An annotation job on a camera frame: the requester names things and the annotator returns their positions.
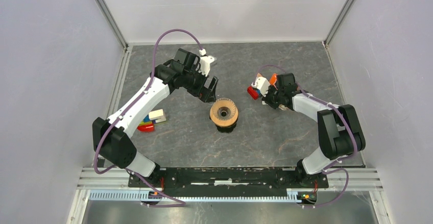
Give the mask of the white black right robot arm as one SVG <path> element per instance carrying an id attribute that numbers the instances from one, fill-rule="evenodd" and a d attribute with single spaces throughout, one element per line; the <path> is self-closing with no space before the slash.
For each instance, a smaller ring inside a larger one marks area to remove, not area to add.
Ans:
<path id="1" fill-rule="evenodd" d="M 292 73 L 277 75 L 273 84 L 256 77 L 253 86 L 259 90 L 262 102 L 271 108 L 283 106 L 317 123 L 319 146 L 296 166 L 295 181 L 299 186 L 310 186 L 316 174 L 326 173 L 336 163 L 365 149 L 365 137 L 352 105 L 340 106 L 313 96 L 301 88 Z"/>

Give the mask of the dark green glass dripper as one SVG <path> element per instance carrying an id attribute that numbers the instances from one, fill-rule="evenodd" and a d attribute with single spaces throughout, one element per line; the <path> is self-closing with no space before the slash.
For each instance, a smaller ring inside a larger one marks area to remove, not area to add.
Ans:
<path id="1" fill-rule="evenodd" d="M 221 133 L 231 133 L 237 125 L 238 116 L 226 114 L 225 116 L 209 116 L 209 119 L 214 123 L 217 130 Z"/>

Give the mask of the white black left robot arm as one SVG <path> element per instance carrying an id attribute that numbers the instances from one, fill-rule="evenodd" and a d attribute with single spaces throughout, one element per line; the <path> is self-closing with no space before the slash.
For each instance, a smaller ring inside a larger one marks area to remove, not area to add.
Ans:
<path id="1" fill-rule="evenodd" d="M 175 57 L 155 66 L 145 84 L 118 111 L 92 123 L 95 156 L 102 156 L 114 166 L 141 175 L 148 187 L 160 182 L 159 165 L 139 153 L 131 137 L 144 118 L 174 90 L 184 88 L 204 103 L 216 100 L 217 77 L 206 87 L 210 69 L 216 58 L 198 56 L 182 48 Z"/>

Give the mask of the orange black coffee filter box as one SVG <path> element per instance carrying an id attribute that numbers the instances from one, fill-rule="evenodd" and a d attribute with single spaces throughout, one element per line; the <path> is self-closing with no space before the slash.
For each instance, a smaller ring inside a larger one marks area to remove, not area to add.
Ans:
<path id="1" fill-rule="evenodd" d="M 272 74 L 271 78 L 269 79 L 269 83 L 276 87 L 276 81 L 277 81 L 277 73 Z"/>

